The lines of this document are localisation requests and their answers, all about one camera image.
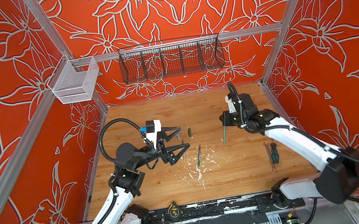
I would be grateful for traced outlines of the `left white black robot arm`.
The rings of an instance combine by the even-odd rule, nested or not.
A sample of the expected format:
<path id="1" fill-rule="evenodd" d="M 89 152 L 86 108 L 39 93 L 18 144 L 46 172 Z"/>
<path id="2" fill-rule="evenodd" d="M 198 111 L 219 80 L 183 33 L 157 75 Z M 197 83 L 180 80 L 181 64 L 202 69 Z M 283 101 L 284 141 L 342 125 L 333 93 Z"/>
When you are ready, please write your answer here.
<path id="1" fill-rule="evenodd" d="M 118 147 L 114 158 L 115 171 L 108 181 L 109 194 L 92 224 L 149 224 L 149 211 L 133 203 L 140 195 L 145 177 L 138 169 L 157 159 L 175 165 L 190 145 L 167 147 L 165 143 L 180 131 L 179 127 L 165 127 L 150 133 L 146 137 L 146 146 L 141 149 L 126 142 Z"/>

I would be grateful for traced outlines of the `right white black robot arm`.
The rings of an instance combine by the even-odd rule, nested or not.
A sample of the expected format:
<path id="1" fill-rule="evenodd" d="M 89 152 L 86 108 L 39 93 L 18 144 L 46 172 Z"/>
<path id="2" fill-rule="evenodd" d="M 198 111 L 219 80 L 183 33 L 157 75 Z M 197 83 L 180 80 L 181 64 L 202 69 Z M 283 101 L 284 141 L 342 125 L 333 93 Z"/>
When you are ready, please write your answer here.
<path id="1" fill-rule="evenodd" d="M 252 134 L 267 136 L 301 155 L 316 169 L 314 175 L 284 178 L 276 183 L 272 191 L 279 206 L 301 198 L 324 198 L 342 204 L 359 188 L 357 150 L 351 147 L 341 149 L 311 137 L 273 110 L 259 110 L 246 93 L 231 91 L 225 101 L 229 109 L 219 118 L 225 126 L 236 126 Z"/>

